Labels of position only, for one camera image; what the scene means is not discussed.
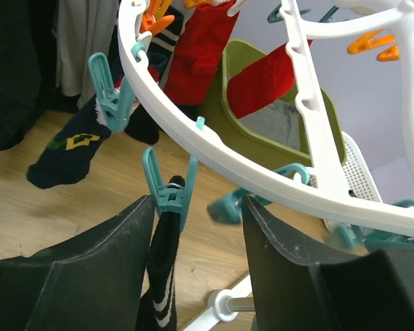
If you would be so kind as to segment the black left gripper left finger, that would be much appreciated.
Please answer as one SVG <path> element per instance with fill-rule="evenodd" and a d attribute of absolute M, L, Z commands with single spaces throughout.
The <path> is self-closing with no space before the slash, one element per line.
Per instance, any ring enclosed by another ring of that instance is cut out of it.
<path fill-rule="evenodd" d="M 0 330 L 134 330 L 154 215 L 143 196 L 71 239 L 0 259 Z"/>

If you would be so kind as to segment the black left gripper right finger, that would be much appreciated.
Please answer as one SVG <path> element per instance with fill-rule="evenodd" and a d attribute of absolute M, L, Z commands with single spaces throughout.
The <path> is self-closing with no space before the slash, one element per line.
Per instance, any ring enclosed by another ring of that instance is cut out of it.
<path fill-rule="evenodd" d="M 260 330 L 414 330 L 414 247 L 332 248 L 242 201 Z"/>

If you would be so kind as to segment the black white striped sock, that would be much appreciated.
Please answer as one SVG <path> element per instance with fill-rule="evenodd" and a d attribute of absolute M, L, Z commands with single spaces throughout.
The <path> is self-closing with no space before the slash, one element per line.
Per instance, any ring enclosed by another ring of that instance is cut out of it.
<path fill-rule="evenodd" d="M 149 286 L 142 295 L 136 330 L 176 330 L 175 261 L 180 238 L 180 214 L 163 212 L 152 237 L 146 265 Z"/>

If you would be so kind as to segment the navy santa christmas sock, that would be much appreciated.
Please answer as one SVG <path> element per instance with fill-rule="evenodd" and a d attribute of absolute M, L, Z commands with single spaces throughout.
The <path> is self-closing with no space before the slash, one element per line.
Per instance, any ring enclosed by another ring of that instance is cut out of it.
<path fill-rule="evenodd" d="M 115 87 L 124 77 L 120 64 L 110 65 Z M 133 113 L 124 132 L 150 146 L 159 140 L 157 124 L 135 100 Z M 45 150 L 27 171 L 27 180 L 37 188 L 78 183 L 90 170 L 90 162 L 111 131 L 97 120 L 97 100 L 94 95 L 48 143 Z"/>

